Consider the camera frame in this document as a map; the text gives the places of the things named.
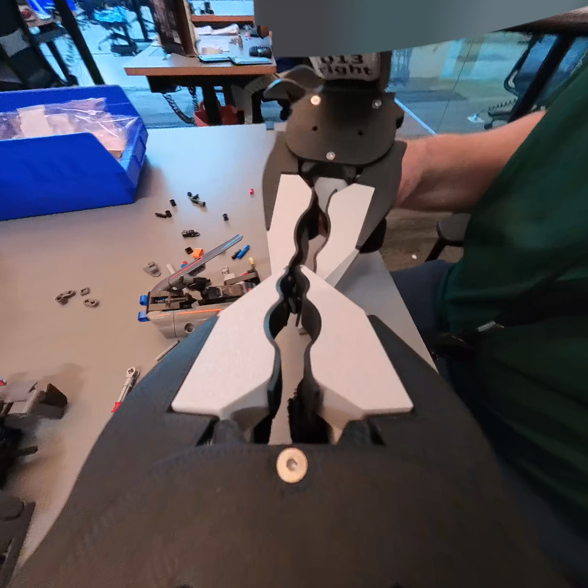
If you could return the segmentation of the black office chair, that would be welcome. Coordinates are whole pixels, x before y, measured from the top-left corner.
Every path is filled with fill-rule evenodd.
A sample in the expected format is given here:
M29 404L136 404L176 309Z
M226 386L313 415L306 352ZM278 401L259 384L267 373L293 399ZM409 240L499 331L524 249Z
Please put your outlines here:
M456 213L436 224L437 240L425 262L437 260L447 247L463 247L467 225L471 215Z
M512 26L500 33L520 33L529 39L504 79L503 88L514 99L489 107L484 130L492 129L497 121L512 122L544 109L550 85L559 86L580 68L587 58L587 7Z

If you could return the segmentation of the clear plastic bags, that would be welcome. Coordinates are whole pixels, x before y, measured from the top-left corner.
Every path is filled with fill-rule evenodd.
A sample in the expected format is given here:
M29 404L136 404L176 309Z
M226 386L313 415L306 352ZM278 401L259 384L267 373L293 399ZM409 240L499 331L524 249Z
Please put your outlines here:
M70 100L63 104L34 105L1 112L1 140L91 134L120 159L137 116L113 114L104 98Z

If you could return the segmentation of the wooden top desk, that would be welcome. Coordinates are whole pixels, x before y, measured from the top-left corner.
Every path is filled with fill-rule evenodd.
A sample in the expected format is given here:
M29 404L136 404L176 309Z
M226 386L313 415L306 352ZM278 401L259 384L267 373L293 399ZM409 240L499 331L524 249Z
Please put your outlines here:
M203 104L210 126L222 124L217 103L216 88L221 88L224 97L232 99L232 86L244 86L255 78L276 72L275 58L270 61L257 60L250 64L249 48L260 46L269 39L256 40L240 34L240 42L231 42L228 35L205 35L197 43L197 49L219 48L223 61L203 62L200 55L182 56L170 54L157 43L151 44L125 65L131 77L145 77L153 93L168 93L175 86L200 88Z

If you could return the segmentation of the lego car chassis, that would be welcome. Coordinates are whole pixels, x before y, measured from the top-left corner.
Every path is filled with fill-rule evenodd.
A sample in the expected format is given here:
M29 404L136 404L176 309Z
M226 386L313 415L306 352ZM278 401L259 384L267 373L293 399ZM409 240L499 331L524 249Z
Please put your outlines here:
M7 423L9 416L30 415L60 419L68 405L67 397L53 384L39 388L38 383L1 379L1 585L11 578L24 544L35 503L25 503L4 489L18 459L35 454L37 446L21 446L24 432Z

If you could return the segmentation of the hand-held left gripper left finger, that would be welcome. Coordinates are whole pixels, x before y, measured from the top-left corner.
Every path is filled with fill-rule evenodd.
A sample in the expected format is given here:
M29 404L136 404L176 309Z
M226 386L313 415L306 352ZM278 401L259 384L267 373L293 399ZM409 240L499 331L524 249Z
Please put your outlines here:
M273 272L223 310L171 403L176 413L234 421L268 443L282 399L276 336L291 313L289 269Z

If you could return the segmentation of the person's dark blue pants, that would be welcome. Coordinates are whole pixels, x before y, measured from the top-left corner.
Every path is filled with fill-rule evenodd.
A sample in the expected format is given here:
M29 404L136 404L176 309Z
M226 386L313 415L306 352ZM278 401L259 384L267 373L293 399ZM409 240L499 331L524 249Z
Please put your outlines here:
M454 263L443 260L390 272L401 298L423 342L431 348L437 340L443 319L442 291Z

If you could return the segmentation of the brown cardboard box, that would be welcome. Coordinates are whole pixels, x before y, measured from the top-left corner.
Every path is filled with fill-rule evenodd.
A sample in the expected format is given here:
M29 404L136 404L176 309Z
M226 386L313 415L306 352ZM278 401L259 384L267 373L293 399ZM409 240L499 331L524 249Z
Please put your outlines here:
M187 1L150 1L159 42L168 54L196 57L196 33Z

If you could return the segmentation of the blue plastic bin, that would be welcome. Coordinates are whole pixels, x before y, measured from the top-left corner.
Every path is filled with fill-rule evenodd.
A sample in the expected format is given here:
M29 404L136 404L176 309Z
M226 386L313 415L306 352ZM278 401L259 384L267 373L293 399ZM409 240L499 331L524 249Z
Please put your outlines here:
M89 133L1 141L1 220L96 209L135 201L148 131L119 85L1 93L1 112L104 98L113 115L138 118L120 160Z

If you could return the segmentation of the grey lego axle red bushes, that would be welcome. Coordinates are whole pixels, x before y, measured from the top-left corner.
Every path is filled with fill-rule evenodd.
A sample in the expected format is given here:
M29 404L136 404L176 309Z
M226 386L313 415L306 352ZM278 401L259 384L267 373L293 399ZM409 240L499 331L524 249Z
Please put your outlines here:
M125 381L122 386L121 393L118 397L118 400L114 402L114 406L112 408L111 413L115 413L123 403L123 401L128 396L128 393L132 390L135 386L135 383L140 375L140 371L135 367L129 367L126 370Z

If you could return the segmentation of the person's right hand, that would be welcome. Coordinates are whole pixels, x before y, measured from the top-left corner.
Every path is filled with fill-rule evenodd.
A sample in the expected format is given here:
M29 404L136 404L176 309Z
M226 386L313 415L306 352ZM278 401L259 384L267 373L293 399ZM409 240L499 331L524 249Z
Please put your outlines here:
M401 180L394 200L397 209L425 210L428 201L428 147L431 137L408 140L401 162Z

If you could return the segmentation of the scattered small lego pieces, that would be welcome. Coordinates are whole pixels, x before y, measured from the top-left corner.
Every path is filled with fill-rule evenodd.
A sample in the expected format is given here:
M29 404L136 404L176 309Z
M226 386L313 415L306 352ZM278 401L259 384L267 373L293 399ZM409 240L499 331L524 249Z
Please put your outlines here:
M165 219L159 214L170 211ZM166 207L156 207L149 227L140 234L143 266L154 262L168 276L201 260L236 235L240 240L217 255L212 273L231 264L230 258L257 241L265 247L261 189L252 183L190 187L173 194Z

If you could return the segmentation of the grey lego assembly orange stripe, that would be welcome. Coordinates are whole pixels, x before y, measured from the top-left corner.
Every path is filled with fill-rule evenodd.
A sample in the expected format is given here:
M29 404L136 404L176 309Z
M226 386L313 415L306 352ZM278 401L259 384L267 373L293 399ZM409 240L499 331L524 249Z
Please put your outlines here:
M242 238L240 234L235 235L192 262L184 263L141 295L138 321L155 325L166 339L180 340L251 292L261 283L254 265L239 276L223 267L223 283L217 286L203 275L209 261L237 245Z

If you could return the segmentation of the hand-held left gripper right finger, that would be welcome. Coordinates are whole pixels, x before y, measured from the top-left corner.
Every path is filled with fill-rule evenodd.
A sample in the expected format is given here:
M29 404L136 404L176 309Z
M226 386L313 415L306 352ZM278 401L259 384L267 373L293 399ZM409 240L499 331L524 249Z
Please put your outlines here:
M300 321L311 341L299 383L299 438L326 439L356 420L408 414L414 404L355 302L299 267Z

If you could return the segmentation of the person's right forearm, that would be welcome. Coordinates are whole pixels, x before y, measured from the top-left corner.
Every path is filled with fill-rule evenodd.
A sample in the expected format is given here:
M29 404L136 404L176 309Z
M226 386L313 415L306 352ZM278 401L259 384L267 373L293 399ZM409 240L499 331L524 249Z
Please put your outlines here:
M477 134L431 138L419 184L425 209L455 212L475 205L546 114Z

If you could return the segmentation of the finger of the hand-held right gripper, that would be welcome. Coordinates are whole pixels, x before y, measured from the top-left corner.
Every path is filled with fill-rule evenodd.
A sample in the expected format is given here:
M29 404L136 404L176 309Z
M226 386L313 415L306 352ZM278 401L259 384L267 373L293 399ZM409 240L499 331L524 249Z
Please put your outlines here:
M304 264L317 229L318 199L314 190L299 175L282 174L268 229L271 274L282 276L288 269Z
M374 188L317 183L315 192L326 217L326 236L314 256L314 273L326 282L339 282L359 255L357 243Z

